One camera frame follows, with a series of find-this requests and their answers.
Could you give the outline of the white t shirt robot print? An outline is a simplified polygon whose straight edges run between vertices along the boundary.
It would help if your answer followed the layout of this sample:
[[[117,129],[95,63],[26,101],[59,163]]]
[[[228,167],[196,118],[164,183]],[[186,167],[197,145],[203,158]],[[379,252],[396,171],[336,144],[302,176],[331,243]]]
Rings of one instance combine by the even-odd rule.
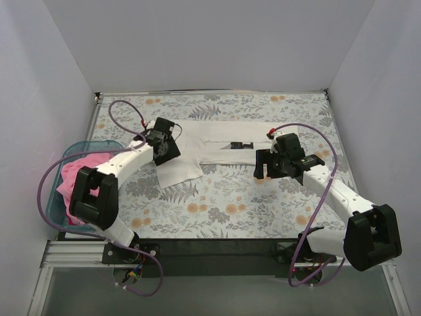
[[[157,167],[162,189],[203,176],[201,165],[254,165],[255,151],[270,147],[268,122],[181,120],[181,155]]]

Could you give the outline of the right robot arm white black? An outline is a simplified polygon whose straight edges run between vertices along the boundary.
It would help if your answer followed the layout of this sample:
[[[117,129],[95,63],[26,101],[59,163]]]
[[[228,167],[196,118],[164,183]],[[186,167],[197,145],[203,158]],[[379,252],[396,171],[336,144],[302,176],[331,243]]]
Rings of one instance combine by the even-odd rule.
[[[345,223],[345,232],[322,227],[299,235],[295,256],[304,261],[320,254],[342,257],[358,271],[365,271],[402,254],[395,211],[376,205],[336,180],[317,155],[306,155],[296,134],[268,134],[269,149],[256,152],[254,177],[290,178],[320,197]]]

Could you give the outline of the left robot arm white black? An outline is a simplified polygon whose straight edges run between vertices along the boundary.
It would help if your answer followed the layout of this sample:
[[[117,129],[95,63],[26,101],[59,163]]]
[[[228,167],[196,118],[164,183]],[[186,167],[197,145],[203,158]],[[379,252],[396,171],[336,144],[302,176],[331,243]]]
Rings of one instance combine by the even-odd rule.
[[[138,169],[153,162],[162,165],[181,155],[172,136],[177,124],[156,118],[137,134],[129,146],[96,167],[82,167],[72,192],[70,214],[92,226],[106,239],[117,242],[117,255],[125,263],[140,255],[137,235],[119,217],[119,189]]]

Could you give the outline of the floral table cloth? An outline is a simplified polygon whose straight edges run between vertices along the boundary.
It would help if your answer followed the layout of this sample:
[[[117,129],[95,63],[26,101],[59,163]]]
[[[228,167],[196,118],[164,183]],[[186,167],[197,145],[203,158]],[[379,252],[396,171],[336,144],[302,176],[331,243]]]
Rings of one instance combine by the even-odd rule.
[[[299,139],[348,186],[355,182],[328,97],[300,94],[108,95],[95,110],[91,140],[127,145],[139,118],[176,122],[253,121],[277,127],[299,122]],[[161,188],[154,165],[133,174],[120,190],[120,216],[142,238],[294,238],[310,219],[342,231],[342,220],[294,180],[258,180],[252,166],[203,165],[203,175]]]

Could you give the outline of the pink t shirt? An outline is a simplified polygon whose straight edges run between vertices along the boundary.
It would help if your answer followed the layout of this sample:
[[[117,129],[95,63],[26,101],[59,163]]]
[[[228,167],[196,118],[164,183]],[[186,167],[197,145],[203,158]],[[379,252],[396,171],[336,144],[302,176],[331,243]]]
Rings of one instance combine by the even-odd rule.
[[[69,162],[62,167],[62,184],[58,186],[57,191],[63,197],[64,205],[66,207],[66,216],[69,218],[71,225],[85,224],[85,222],[70,214],[70,200],[78,171],[82,167],[97,167],[98,165],[107,162],[112,157],[113,155],[111,153],[92,153],[73,162]]]

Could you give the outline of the teal plastic basket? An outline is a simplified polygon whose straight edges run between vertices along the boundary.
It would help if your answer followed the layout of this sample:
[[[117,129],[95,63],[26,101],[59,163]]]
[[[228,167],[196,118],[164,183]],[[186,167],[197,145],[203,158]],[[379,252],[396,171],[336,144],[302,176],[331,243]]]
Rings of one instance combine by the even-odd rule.
[[[71,231],[94,233],[95,230],[88,224],[70,224],[70,219],[66,215],[66,206],[64,204],[63,196],[57,191],[57,188],[62,184],[61,169],[65,164],[73,162],[79,158],[85,157],[85,155],[80,154],[75,157],[69,157],[73,154],[93,151],[109,152],[115,149],[122,148],[123,146],[114,140],[82,141],[71,145],[63,153],[62,157],[66,157],[66,160],[64,160],[58,165],[58,169],[55,172],[55,179],[51,188],[49,201],[45,210],[47,218],[54,222],[56,225],[60,226],[61,228],[69,229]]]

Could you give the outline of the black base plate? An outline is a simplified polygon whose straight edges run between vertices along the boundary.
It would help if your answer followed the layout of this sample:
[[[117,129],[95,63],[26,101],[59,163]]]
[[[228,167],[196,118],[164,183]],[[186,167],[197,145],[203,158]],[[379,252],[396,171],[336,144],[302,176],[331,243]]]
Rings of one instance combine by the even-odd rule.
[[[157,258],[166,277],[287,277],[298,238],[141,239],[135,247]]]

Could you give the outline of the aluminium frame rail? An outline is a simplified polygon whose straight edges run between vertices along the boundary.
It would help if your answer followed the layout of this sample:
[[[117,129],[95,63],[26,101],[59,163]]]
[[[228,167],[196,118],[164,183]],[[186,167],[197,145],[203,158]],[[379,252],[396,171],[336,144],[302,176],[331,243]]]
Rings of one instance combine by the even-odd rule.
[[[157,258],[144,251],[128,251],[110,242],[73,234],[60,233],[57,240],[49,241],[41,260],[39,282],[47,283],[55,267],[111,267],[135,269],[139,264],[153,268],[144,273],[147,277],[159,276],[155,266]]]

